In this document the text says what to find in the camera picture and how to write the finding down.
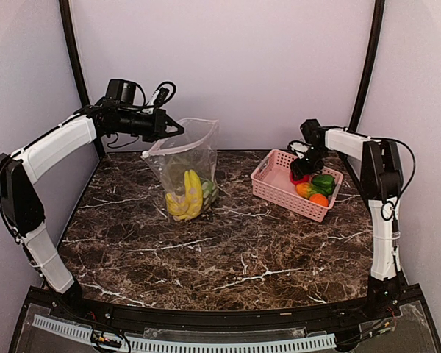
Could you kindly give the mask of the red toy apple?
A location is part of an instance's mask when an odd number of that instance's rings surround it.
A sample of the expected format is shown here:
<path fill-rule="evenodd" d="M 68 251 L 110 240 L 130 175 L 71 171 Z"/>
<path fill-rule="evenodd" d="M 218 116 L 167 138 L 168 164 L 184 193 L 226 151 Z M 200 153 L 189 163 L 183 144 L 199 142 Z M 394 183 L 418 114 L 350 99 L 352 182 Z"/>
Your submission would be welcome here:
<path fill-rule="evenodd" d="M 310 180 L 309 174 L 294 174 L 292 171 L 289 174 L 290 182 L 294 185 L 299 185 Z"/>

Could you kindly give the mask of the clear zip top bag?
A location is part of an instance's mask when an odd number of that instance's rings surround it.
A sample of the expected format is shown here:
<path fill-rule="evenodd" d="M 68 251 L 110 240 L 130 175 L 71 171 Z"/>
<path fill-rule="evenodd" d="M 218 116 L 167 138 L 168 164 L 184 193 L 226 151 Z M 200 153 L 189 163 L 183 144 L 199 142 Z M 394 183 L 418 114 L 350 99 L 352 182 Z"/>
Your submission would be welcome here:
<path fill-rule="evenodd" d="M 141 158 L 161 182 L 168 217 L 190 221 L 219 195 L 215 178 L 219 120 L 183 118 L 184 133 L 157 141 Z"/>

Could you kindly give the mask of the green toy watermelon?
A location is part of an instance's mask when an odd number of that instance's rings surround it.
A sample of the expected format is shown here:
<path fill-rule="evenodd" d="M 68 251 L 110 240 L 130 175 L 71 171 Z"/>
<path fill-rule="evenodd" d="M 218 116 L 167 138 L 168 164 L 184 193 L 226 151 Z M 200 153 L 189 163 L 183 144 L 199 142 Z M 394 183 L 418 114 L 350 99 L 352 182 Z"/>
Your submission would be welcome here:
<path fill-rule="evenodd" d="M 201 179 L 203 206 L 208 207 L 218 198 L 218 186 L 215 180 Z"/>

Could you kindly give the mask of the yellow toy pear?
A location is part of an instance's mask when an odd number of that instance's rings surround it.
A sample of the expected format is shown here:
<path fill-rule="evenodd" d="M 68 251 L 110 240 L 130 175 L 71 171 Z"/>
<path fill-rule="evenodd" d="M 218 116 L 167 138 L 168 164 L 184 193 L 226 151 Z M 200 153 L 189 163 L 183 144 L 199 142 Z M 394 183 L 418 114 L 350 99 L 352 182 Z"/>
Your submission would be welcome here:
<path fill-rule="evenodd" d="M 193 218 L 188 212 L 191 202 L 190 196 L 177 196 L 174 193 L 166 193 L 165 200 L 168 212 L 176 221 L 190 220 Z"/>

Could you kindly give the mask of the yellow toy banana bunch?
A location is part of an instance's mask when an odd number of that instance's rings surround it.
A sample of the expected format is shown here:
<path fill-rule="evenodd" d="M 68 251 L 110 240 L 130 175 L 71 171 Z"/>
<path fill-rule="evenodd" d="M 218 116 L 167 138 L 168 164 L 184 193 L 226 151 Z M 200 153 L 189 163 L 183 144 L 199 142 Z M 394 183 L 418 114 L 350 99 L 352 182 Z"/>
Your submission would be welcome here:
<path fill-rule="evenodd" d="M 189 214 L 193 217 L 197 217 L 201 213 L 203 205 L 203 196 L 201 189 L 201 180 L 198 174 L 190 169 L 184 173 L 184 187 L 185 195 L 191 197 Z"/>

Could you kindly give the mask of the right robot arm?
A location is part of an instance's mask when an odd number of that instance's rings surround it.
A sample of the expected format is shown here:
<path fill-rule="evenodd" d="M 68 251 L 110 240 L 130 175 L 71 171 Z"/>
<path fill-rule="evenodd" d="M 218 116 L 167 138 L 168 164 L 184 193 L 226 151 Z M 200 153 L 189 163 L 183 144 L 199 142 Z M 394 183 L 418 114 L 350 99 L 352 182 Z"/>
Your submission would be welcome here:
<path fill-rule="evenodd" d="M 399 207 L 409 182 L 404 181 L 398 147 L 411 149 L 392 138 L 375 138 L 352 132 L 346 127 L 321 126 L 307 119 L 300 126 L 307 149 L 290 164 L 293 176 L 318 172 L 329 151 L 360 162 L 359 187 L 367 202 L 373 228 L 373 263 L 367 284 L 368 297 L 360 312 L 368 319 L 380 316 L 389 306 L 389 296 L 399 293 Z"/>

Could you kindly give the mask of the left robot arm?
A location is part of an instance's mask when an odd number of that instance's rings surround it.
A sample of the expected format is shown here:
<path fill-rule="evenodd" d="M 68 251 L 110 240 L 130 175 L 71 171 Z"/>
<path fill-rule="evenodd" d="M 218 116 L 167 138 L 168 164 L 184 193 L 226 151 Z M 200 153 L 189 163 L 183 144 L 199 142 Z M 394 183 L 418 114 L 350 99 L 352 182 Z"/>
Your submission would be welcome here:
<path fill-rule="evenodd" d="M 164 110 L 176 93 L 170 81 L 160 83 L 150 99 L 134 103 L 142 87 L 111 79 L 105 95 L 85 105 L 61 124 L 12 154 L 0 154 L 0 215 L 14 241 L 23 247 L 31 266 L 55 293 L 61 310 L 74 321 L 89 314 L 82 289 L 67 269 L 46 227 L 43 204 L 35 184 L 56 164 L 102 136 L 121 134 L 156 142 L 184 133 Z"/>

